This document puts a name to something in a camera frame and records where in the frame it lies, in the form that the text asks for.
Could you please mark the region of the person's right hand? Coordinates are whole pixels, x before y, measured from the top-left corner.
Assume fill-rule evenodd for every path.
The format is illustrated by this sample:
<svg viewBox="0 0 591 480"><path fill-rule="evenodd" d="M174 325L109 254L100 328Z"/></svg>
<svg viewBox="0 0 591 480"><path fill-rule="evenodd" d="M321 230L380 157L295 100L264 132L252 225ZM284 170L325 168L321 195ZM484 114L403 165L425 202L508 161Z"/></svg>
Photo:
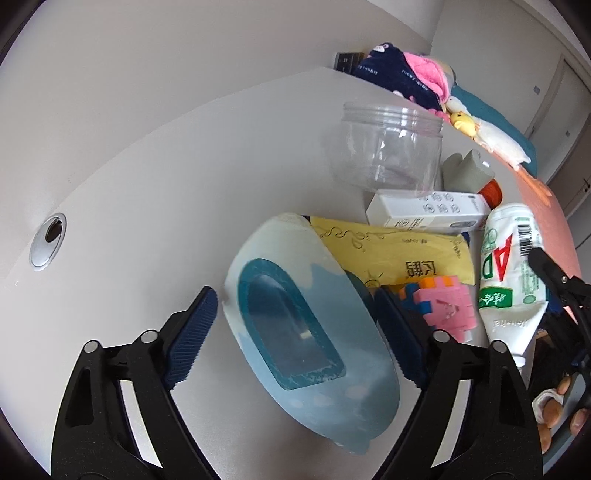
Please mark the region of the person's right hand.
<svg viewBox="0 0 591 480"><path fill-rule="evenodd" d="M555 389L547 389L541 392L532 402L532 408L538 426L542 454L545 454L552 443L551 429L554 428L563 417L563 401L572 382L571 376L565 376ZM569 425L570 433L577 436L584 427L590 410L582 408L572 417Z"/></svg>

